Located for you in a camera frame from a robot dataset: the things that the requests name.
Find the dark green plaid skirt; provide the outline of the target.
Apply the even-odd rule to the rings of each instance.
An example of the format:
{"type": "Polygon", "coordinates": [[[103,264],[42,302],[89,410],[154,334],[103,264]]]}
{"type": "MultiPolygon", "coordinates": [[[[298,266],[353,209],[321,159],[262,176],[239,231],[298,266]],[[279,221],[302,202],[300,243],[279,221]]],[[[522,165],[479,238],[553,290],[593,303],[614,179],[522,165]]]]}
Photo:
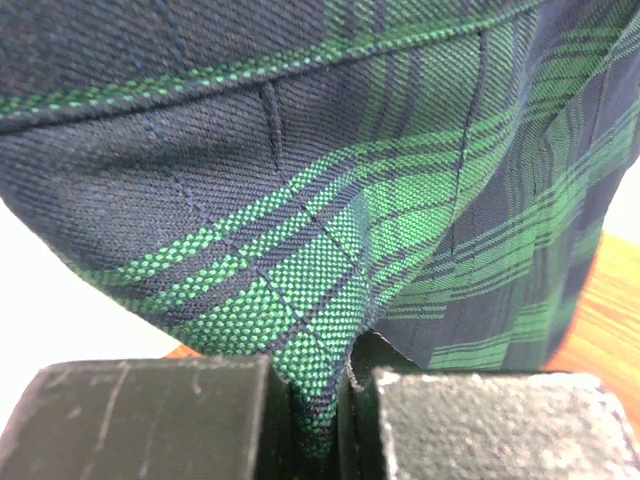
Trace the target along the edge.
{"type": "Polygon", "coordinates": [[[302,456],[366,331],[536,369],[639,154],[635,1],[5,1],[1,196],[207,355],[267,354],[302,456]]]}

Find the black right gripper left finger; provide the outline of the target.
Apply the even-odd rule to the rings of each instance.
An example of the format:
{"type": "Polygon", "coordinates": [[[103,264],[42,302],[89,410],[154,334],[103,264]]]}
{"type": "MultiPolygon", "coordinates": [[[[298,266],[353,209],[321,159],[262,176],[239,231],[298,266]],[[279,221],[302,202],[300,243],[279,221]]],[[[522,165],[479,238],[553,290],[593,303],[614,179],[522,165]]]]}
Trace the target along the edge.
{"type": "Polygon", "coordinates": [[[287,385],[264,356],[82,361],[41,370],[1,436],[1,475],[290,479],[287,385]]]}

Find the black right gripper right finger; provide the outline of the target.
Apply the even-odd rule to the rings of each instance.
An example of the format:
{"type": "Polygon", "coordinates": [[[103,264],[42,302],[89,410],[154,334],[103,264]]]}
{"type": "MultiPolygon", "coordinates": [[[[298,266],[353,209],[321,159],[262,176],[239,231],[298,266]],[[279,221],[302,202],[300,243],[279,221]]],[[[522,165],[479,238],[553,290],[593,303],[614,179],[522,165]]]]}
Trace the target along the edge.
{"type": "Polygon", "coordinates": [[[635,479],[639,444],[617,397],[563,371],[423,370],[376,334],[341,387],[344,479],[635,479]]]}

